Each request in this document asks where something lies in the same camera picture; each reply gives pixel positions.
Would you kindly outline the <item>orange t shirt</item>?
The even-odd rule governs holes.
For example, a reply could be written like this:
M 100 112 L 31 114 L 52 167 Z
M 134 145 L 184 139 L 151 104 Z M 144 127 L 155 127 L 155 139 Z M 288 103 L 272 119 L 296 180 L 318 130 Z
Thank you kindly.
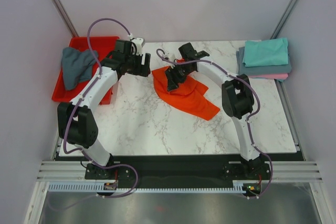
M 207 121 L 220 111 L 219 107 L 204 97 L 208 87 L 190 76 L 187 76 L 185 82 L 177 89 L 167 91 L 167 69 L 168 67 L 162 67 L 152 71 L 154 89 L 161 100 L 180 111 Z

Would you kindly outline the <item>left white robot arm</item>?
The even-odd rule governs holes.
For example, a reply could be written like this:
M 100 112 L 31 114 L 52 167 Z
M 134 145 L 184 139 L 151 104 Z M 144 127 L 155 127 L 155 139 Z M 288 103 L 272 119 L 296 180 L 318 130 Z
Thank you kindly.
M 128 73 L 147 77 L 149 53 L 143 53 L 143 38 L 118 39 L 114 49 L 99 62 L 99 67 L 80 93 L 57 108 L 58 131 L 63 144 L 74 145 L 89 160 L 87 179 L 111 178 L 115 173 L 113 156 L 98 140 L 98 126 L 93 116 L 102 98 L 120 78 Z

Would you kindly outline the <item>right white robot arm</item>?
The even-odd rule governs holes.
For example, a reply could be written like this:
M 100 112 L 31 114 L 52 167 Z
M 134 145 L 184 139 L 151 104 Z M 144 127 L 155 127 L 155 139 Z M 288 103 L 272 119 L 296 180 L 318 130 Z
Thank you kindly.
M 233 120 L 240 147 L 240 172 L 248 179 L 272 180 L 273 165 L 266 153 L 256 145 L 250 119 L 260 111 L 260 100 L 251 87 L 249 78 L 231 74 L 215 63 L 209 53 L 196 51 L 190 42 L 179 47 L 182 61 L 169 61 L 165 70 L 167 92 L 171 93 L 186 83 L 189 74 L 199 72 L 221 87 L 222 107 Z

